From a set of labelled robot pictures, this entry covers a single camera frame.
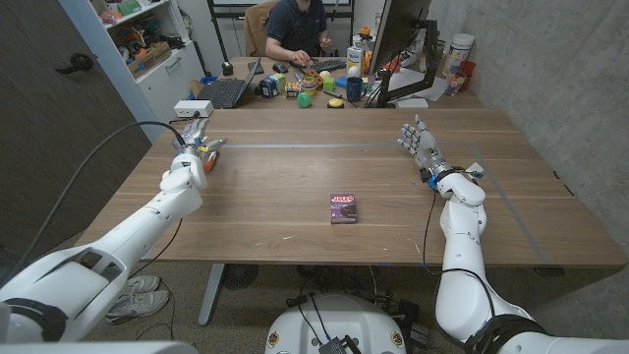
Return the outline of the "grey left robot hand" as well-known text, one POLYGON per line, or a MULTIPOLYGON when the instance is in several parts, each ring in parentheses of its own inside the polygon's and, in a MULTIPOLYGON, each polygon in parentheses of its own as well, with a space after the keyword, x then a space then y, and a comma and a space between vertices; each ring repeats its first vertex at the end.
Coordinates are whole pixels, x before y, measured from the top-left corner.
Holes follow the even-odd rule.
POLYGON ((205 136, 205 129, 209 122, 208 118, 193 119, 188 124, 181 137, 184 141, 184 146, 181 147, 179 141, 174 138, 172 141, 173 147, 177 150, 177 154, 181 155, 185 153, 185 148, 201 148, 199 152, 199 158, 201 160, 207 159, 213 151, 218 151, 223 145, 225 145, 227 139, 218 139, 213 141, 207 141, 205 136))

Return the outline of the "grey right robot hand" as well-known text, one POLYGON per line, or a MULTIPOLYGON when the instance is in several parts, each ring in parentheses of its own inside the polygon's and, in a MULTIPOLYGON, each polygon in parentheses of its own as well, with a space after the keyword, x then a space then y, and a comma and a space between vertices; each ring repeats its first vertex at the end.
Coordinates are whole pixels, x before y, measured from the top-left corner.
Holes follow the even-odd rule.
POLYGON ((438 181, 454 171, 445 161, 438 143, 419 114, 415 115, 415 125, 403 125, 401 134, 397 143, 413 156, 422 170, 423 179, 438 181))

